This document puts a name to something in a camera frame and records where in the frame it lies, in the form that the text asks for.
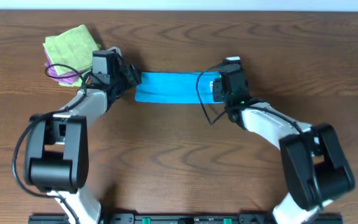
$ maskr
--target green cloth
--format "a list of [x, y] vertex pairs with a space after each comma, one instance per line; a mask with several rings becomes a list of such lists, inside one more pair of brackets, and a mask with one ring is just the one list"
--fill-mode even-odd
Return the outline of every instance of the green cloth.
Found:
[[[44, 48], [51, 63], [69, 65], [78, 71], [90, 68], [92, 51], [99, 50], [85, 25], [80, 25], [58, 36], [46, 37]], [[58, 75], [71, 72], [70, 69], [64, 67], [55, 67], [55, 69]]]

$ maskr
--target folded blue fabric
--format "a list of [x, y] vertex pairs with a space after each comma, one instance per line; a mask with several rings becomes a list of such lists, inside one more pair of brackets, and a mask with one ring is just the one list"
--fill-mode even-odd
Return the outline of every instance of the folded blue fabric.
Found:
[[[200, 103], [196, 92], [199, 72], [144, 72], [142, 83], [136, 87], [135, 100], [148, 103]], [[203, 103], [215, 103], [212, 82], [219, 72], [206, 72], [198, 82]]]

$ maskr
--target white backdrop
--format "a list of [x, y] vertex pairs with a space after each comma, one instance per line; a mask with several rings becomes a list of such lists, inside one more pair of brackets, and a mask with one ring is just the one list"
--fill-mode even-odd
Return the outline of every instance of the white backdrop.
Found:
[[358, 12], [358, 0], [0, 0], [0, 9]]

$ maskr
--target wooden tabletop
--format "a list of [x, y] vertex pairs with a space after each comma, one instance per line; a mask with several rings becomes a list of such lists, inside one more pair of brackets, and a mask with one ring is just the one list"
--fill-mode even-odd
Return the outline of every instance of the wooden tabletop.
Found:
[[[0, 11], [0, 223], [62, 212], [18, 188], [11, 159], [32, 114], [73, 98], [75, 88], [44, 76], [42, 43], [80, 24], [146, 71], [199, 71], [239, 55], [254, 96], [336, 128], [357, 187], [326, 211], [358, 223], [357, 13], [131, 11]], [[238, 213], [271, 210], [287, 193], [279, 151], [227, 118], [210, 126], [199, 105], [136, 103], [130, 91], [88, 142], [87, 184], [116, 208]], [[22, 173], [24, 147], [19, 155]]]

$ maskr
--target purple cloth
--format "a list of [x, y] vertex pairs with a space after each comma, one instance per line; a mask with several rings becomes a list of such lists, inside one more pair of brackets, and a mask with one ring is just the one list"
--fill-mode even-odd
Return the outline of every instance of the purple cloth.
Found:
[[[49, 58], [49, 55], [47, 53], [47, 51], [45, 51], [45, 55], [47, 56], [47, 59], [48, 59], [48, 62], [45, 62], [44, 65], [47, 67], [49, 65], [52, 64], [52, 62], [50, 61], [50, 58]], [[75, 72], [66, 72], [64, 74], [61, 74], [61, 75], [58, 75], [57, 72], [56, 72], [56, 69], [54, 67], [51, 67], [49, 70], [48, 70], [48, 75], [50, 76], [53, 76], [53, 77], [69, 77], [69, 76], [72, 76], [72, 75], [75, 75], [76, 73]], [[65, 83], [65, 84], [73, 84], [76, 80], [77, 80], [78, 77], [71, 77], [71, 78], [51, 78], [53, 80], [55, 80], [56, 82], [61, 82], [61, 83]]]

